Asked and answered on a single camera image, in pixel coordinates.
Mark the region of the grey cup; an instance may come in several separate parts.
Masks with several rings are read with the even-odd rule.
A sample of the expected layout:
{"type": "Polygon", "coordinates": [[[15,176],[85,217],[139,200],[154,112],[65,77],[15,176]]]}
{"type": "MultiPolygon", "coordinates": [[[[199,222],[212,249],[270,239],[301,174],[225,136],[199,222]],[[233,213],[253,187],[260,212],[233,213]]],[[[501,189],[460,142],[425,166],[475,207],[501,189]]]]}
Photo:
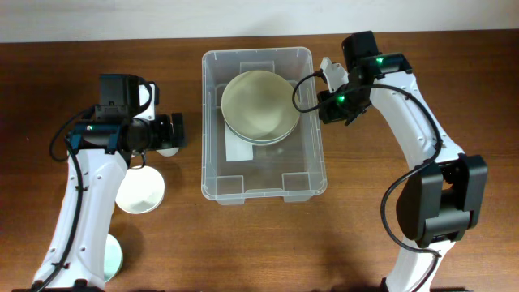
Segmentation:
{"type": "Polygon", "coordinates": [[[157,149],[157,152],[161,154],[163,157],[172,157],[178,153],[179,148],[166,148],[166,149],[157,149]]]}

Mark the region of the white small bowl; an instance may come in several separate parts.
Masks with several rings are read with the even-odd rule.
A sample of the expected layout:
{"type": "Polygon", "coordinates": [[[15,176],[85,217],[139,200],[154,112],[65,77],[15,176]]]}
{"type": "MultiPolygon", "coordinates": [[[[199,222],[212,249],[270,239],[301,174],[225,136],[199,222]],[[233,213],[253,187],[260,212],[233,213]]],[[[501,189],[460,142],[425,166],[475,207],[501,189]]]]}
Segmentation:
{"type": "Polygon", "coordinates": [[[145,166],[130,168],[122,180],[115,199],[116,205],[130,214],[149,213],[165,196],[165,180],[158,170],[145,166]]]}

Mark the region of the cream large bowl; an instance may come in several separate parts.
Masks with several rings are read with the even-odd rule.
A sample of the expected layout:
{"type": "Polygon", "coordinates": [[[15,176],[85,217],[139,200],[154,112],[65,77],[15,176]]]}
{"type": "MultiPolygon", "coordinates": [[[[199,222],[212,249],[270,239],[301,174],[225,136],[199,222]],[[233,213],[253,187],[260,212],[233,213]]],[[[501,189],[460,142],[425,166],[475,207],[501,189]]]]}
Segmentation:
{"type": "Polygon", "coordinates": [[[238,133],[235,133],[235,132],[232,132],[232,134],[234,134],[236,137],[238,137],[239,139],[241,139],[249,144],[252,144],[255,146],[268,146],[268,145],[273,145],[273,144],[281,142],[282,140],[287,138],[291,133],[287,133],[286,135],[283,135],[283,136],[273,139],[273,140],[253,140],[253,139],[249,139],[249,138],[247,138],[243,135],[240,135],[238,133]]]}

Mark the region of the beige large bowl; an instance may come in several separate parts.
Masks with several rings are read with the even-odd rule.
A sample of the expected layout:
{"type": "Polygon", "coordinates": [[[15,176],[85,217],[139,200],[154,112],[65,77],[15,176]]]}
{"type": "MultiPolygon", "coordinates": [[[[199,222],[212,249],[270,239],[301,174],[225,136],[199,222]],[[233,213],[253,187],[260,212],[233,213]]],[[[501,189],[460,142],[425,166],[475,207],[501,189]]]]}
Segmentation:
{"type": "Polygon", "coordinates": [[[290,129],[300,119],[292,101],[293,90],[287,80],[271,71],[247,71],[225,87],[221,112],[237,131],[251,127],[290,129]]]}

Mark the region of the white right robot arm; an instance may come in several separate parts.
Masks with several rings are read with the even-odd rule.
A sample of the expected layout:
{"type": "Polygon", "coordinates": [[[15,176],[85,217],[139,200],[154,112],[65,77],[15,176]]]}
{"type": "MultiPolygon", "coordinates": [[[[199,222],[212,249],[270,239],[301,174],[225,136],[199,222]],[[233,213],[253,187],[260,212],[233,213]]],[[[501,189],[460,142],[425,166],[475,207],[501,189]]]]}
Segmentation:
{"type": "Polygon", "coordinates": [[[487,182],[487,164],[468,156],[442,128],[424,101],[412,66],[401,53],[383,54],[371,31],[341,43],[345,64],[324,58],[319,76],[328,85],[318,95],[324,123],[350,125],[369,107],[392,130],[409,170],[384,193],[381,221],[400,247],[383,291],[428,291],[446,253],[478,224],[487,182]],[[388,197],[398,187],[396,214],[403,238],[386,217],[388,197]]]}

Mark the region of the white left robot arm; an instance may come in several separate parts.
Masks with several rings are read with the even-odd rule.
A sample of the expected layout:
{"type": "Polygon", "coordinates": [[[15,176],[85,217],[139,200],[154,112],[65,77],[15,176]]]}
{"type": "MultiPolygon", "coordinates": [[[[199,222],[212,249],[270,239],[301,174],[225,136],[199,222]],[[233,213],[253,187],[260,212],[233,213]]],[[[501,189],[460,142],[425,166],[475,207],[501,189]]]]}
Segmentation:
{"type": "Polygon", "coordinates": [[[58,222],[32,291],[102,291],[106,239],[118,190],[133,156],[173,156],[186,144],[183,116],[156,114],[155,82],[102,74],[100,100],[66,121],[68,175],[58,222]]]}

